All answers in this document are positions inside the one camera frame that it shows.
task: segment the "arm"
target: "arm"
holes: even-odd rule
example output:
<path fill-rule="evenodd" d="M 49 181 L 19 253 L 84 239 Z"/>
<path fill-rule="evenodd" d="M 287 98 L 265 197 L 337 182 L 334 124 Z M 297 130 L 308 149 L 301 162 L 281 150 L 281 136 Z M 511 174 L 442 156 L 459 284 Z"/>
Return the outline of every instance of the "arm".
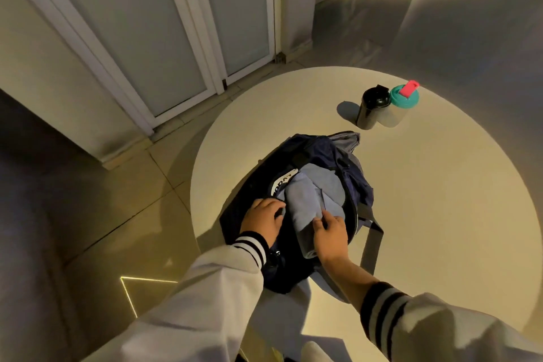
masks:
<path fill-rule="evenodd" d="M 256 200 L 231 246 L 201 255 L 175 293 L 138 318 L 86 361 L 228 362 L 234 360 L 262 293 L 260 269 L 282 223 L 285 204 Z"/>
<path fill-rule="evenodd" d="M 360 313 L 364 332 L 398 362 L 543 361 L 539 346 L 493 316 L 449 305 L 431 294 L 410 297 L 380 282 L 347 255 L 343 219 L 315 218 L 315 248 L 322 266 Z"/>

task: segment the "round white table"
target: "round white table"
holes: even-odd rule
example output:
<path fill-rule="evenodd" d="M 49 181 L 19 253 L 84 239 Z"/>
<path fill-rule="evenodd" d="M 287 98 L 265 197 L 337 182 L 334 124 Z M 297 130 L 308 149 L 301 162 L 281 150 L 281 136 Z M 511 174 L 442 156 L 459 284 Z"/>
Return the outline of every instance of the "round white table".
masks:
<path fill-rule="evenodd" d="M 342 102 L 358 105 L 370 87 L 405 82 L 328 67 L 283 74 L 245 92 L 200 146 L 191 184 L 195 236 L 204 249 L 221 242 L 225 201 L 283 140 L 295 133 L 359 131 L 354 154 L 375 189 L 374 213 L 384 229 L 375 276 L 410 295 L 431 292 L 521 330 L 539 295 L 541 233 L 526 186 L 498 144 L 422 87 L 420 103 L 395 128 L 377 124 L 361 131 L 338 113 Z M 360 262 L 366 236 L 363 228 L 349 245 L 354 262 Z M 299 359 L 301 345 L 312 339 L 336 362 L 385 360 L 350 305 L 311 279 L 289 295 L 264 290 L 251 324 L 292 358 Z"/>

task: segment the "white sleeve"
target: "white sleeve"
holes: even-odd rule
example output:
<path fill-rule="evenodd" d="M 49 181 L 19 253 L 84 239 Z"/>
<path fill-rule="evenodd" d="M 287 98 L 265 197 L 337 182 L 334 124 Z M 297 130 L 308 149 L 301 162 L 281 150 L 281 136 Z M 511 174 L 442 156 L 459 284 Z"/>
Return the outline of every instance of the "white sleeve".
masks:
<path fill-rule="evenodd" d="M 360 320 L 368 339 L 394 362 L 543 362 L 539 345 L 499 319 L 431 294 L 410 297 L 383 282 L 368 291 Z"/>
<path fill-rule="evenodd" d="M 86 362 L 229 362 L 262 293 L 264 238 L 244 232 L 201 255 L 173 296 L 138 318 Z"/>

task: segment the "gray bag strap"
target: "gray bag strap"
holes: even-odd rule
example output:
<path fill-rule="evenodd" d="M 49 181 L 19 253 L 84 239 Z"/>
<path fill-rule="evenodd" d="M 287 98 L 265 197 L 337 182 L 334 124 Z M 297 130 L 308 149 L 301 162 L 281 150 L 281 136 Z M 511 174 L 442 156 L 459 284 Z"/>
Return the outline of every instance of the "gray bag strap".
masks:
<path fill-rule="evenodd" d="M 359 203 L 357 206 L 357 211 L 359 219 L 371 221 L 371 225 L 369 226 L 370 231 L 364 246 L 360 267 L 373 275 L 375 272 L 375 265 L 377 264 L 377 256 L 379 255 L 379 248 L 381 247 L 381 240 L 383 239 L 384 231 L 375 220 L 373 211 L 368 205 Z"/>

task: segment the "striped cuff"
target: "striped cuff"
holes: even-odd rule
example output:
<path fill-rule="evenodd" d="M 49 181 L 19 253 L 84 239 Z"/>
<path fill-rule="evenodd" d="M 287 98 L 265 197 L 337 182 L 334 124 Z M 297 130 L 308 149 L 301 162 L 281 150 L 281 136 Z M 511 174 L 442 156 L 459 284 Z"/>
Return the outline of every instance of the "striped cuff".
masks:
<path fill-rule="evenodd" d="M 266 263 L 269 250 L 268 243 L 259 233 L 246 230 L 238 236 L 232 246 L 249 252 L 259 269 L 262 269 Z"/>
<path fill-rule="evenodd" d="M 384 282 L 373 285 L 364 298 L 360 322 L 368 339 L 388 360 L 392 360 L 392 332 L 409 299 L 410 296 Z"/>

